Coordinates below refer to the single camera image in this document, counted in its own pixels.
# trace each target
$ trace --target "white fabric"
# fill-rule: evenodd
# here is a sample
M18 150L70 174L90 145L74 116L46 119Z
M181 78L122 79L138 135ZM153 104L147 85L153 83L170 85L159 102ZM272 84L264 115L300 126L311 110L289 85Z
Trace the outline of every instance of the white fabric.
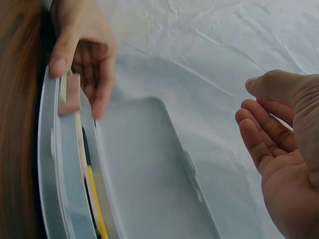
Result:
M317 0L100 0L120 43L112 100L160 97L223 239L281 239L234 115L244 82L319 71Z

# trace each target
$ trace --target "fingers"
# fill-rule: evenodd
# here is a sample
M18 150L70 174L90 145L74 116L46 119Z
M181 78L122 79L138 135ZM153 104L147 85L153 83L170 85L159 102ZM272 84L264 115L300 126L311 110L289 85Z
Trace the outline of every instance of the fingers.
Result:
M287 154L286 151L284 151L281 148L278 148L278 146L274 143L274 141L269 137L269 135L261 128L255 117L247 110L247 109L240 109L236 112L235 119L237 124L239 125L241 121L243 120L251 120L256 129L258 130L261 138L263 139L263 142L265 146L268 148L268 150L271 152L271 154L274 157L278 157L280 155Z
M242 120L239 123L239 129L250 156L259 173L262 174L267 164L274 159L274 157L266 147L255 124L250 119Z
M290 127L293 127L294 110L288 106L279 104L278 102L269 102L257 99L257 102L269 113L286 122Z
M249 79L246 89L256 98L275 101L293 109L296 104L295 96L306 81L304 75L275 70Z
M102 118L109 103L112 88L115 81L116 57L110 57L101 62L99 71L99 82L93 103L93 118Z
M66 74L71 68L74 52L79 42L80 35L73 26L62 29L50 59L50 74L59 77Z
M242 108L247 109L254 116L261 128L278 147L286 152L292 152L298 148L293 132L271 116L258 102L245 100Z

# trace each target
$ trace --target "white surface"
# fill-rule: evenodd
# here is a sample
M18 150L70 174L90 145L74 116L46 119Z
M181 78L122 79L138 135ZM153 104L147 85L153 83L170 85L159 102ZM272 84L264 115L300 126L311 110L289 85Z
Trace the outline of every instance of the white surface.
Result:
M113 101L160 97L223 239L280 239L234 115L246 79L319 71L317 0L100 0L119 42Z

